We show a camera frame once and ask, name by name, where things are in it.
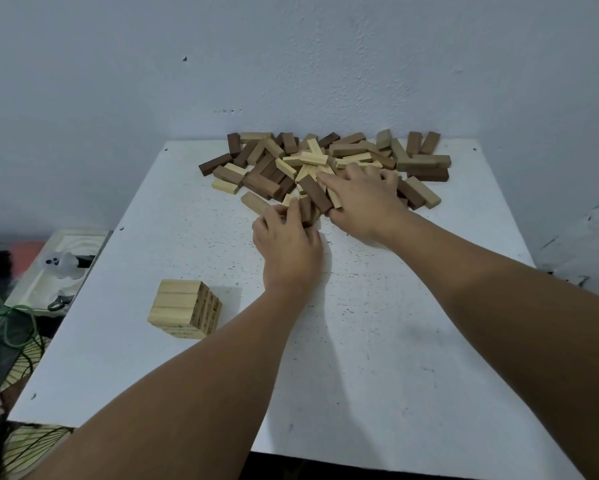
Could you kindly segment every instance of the stacked wooden blocks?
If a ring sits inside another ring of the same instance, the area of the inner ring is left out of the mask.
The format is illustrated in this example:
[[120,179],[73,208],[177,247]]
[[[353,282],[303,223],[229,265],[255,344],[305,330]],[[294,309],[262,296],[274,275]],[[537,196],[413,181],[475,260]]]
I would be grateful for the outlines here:
[[301,141],[293,133],[277,137],[270,132],[231,133],[227,136],[229,152],[201,164],[200,171],[205,176],[213,174],[212,186],[217,190],[236,194],[246,187],[250,192],[241,200],[260,215],[269,207],[262,199],[288,206],[292,196],[298,197],[304,225],[342,207],[339,197],[317,181],[317,172],[341,175],[351,163],[406,172],[397,195],[411,209],[423,205],[432,209],[441,199],[422,182],[448,181],[451,163],[448,155],[433,155],[439,138],[436,132],[426,138],[410,132],[404,149],[389,129],[377,133],[375,143],[361,132],[343,138],[331,133],[321,139],[309,133]]
[[215,330],[222,302],[201,281],[162,280],[149,323],[178,339],[203,339]]

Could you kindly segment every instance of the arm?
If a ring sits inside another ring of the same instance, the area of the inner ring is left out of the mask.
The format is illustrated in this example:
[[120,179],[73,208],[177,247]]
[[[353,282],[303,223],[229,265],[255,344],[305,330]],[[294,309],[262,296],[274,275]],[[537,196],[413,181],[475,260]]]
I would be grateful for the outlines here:
[[580,471],[599,478],[599,296],[410,212],[394,172],[349,165],[348,180],[319,177],[342,200],[333,223],[398,254]]
[[31,479],[236,479],[268,407],[282,352],[319,279],[322,244],[271,207],[253,224],[265,291],[212,335],[105,406]]

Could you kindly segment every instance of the hand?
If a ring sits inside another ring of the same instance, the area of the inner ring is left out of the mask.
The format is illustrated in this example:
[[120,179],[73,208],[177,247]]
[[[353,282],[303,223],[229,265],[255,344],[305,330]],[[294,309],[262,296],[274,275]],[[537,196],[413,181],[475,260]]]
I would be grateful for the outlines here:
[[322,271],[324,250],[315,227],[301,225],[300,202],[272,205],[253,223],[253,243],[264,258],[264,288],[310,292]]
[[342,209],[331,209],[331,222],[360,241],[383,242],[391,224],[408,210],[397,198],[395,171],[367,166],[346,166],[346,177],[319,172],[317,177],[342,201]]

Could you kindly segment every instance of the white table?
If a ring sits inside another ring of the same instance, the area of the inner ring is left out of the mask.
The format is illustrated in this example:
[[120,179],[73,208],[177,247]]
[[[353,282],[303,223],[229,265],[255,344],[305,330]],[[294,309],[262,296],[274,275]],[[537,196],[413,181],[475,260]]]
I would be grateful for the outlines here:
[[[161,279],[210,285],[224,303],[220,325],[263,291],[256,215],[197,168],[226,151],[225,141],[165,144],[11,420],[80,426],[192,346],[147,323]],[[452,156],[451,177],[430,183],[441,205],[418,212],[532,265],[479,144],[447,139],[437,152]],[[580,478],[406,265],[325,217],[321,232],[326,269],[289,339],[254,451],[476,479]]]

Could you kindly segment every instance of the ghost figurine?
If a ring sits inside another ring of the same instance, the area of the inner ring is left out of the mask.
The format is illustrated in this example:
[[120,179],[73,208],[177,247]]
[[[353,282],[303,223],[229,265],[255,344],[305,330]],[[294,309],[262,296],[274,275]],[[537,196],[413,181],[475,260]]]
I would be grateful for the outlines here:
[[41,256],[40,264],[56,278],[70,278],[79,280],[86,272],[85,268],[78,267],[79,261],[73,253],[49,252]]

